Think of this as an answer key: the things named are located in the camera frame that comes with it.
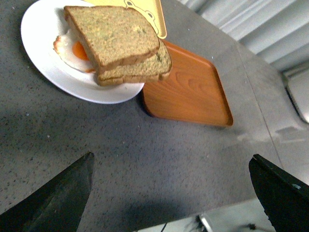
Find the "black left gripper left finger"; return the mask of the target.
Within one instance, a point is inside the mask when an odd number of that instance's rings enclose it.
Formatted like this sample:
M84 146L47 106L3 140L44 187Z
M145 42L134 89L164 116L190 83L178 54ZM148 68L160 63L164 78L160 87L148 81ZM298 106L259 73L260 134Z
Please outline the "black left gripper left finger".
M94 154L86 153L0 216L2 232L75 232L87 204Z

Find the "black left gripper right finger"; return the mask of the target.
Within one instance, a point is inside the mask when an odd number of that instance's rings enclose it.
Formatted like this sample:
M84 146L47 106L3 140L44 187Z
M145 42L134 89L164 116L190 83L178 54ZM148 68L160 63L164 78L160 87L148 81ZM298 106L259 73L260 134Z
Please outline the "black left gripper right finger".
M255 194L277 232L309 230L309 186L259 154L249 162Z

